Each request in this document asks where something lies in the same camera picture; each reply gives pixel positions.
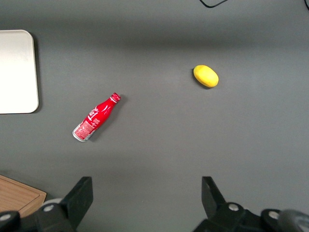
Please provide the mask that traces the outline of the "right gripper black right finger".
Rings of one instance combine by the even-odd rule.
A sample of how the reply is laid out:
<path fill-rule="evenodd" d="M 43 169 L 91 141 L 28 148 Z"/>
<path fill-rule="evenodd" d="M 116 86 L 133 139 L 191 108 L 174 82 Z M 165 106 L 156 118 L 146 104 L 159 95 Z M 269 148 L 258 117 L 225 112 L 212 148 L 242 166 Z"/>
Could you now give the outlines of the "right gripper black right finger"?
<path fill-rule="evenodd" d="M 210 176 L 202 177 L 201 200 L 207 218 L 195 232 L 279 232 L 280 210 L 264 209 L 255 215 L 238 203 L 227 202 Z"/>

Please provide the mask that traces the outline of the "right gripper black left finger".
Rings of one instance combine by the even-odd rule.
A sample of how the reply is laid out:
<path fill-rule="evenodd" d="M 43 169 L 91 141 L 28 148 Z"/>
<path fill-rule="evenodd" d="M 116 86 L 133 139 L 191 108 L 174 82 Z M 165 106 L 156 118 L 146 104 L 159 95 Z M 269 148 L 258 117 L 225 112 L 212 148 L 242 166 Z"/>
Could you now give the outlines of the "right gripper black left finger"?
<path fill-rule="evenodd" d="M 92 202 L 92 178 L 82 177 L 63 199 L 50 200 L 35 213 L 37 231 L 77 231 Z"/>

